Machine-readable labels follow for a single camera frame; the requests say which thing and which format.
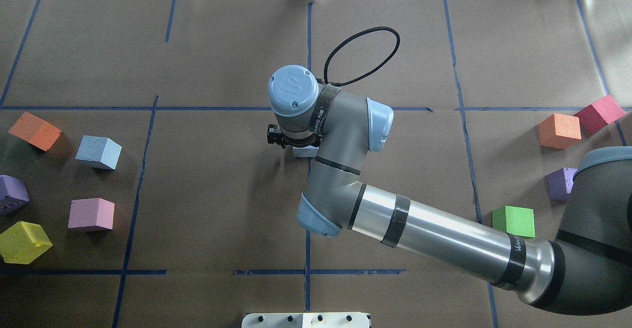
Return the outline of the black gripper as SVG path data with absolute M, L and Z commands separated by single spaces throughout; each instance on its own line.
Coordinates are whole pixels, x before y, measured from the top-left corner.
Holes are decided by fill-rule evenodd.
M 308 148 L 308 147 L 319 147 L 319 136 L 309 132 L 307 130 L 307 137 L 302 137 L 300 139 L 296 137 L 287 136 L 283 132 L 283 128 L 276 124 L 269 124 L 267 126 L 267 143 L 268 144 L 277 144 L 282 149 L 286 149 L 287 147 L 295 147 L 295 148 Z

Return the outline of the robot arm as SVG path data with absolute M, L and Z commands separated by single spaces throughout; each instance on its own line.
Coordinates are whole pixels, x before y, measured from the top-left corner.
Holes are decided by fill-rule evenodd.
M 527 305 L 563 315 L 600 315 L 631 305 L 631 148 L 587 153 L 555 240 L 523 239 L 359 181 L 368 152 L 384 147 L 394 112 L 319 83 L 300 65 L 281 67 L 267 94 L 279 138 L 320 140 L 298 222 L 325 237 L 348 228 L 381 244 L 458 267 L 514 291 Z

